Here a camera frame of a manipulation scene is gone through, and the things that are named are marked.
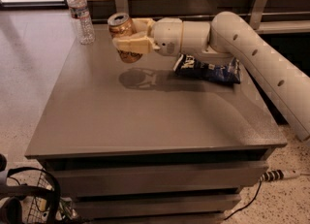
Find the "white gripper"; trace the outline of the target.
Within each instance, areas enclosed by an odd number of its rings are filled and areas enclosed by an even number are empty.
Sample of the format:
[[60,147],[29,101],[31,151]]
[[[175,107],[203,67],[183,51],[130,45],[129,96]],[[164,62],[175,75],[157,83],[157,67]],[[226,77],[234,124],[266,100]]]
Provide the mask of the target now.
[[179,54],[183,28],[181,19],[165,17],[155,21],[152,18],[133,18],[133,24],[135,34],[143,37],[113,38],[113,45],[117,49],[141,54],[148,54],[155,50],[163,56]]

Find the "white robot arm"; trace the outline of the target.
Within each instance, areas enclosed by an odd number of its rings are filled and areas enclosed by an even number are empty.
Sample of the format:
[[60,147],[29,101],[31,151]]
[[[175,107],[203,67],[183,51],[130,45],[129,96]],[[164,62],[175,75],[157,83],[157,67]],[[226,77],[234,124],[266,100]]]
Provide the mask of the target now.
[[122,51],[163,56],[180,53],[199,61],[223,64],[237,58],[285,117],[300,140],[310,139],[310,78],[266,43],[248,23],[231,12],[210,22],[178,18],[133,20],[137,32],[113,38]]

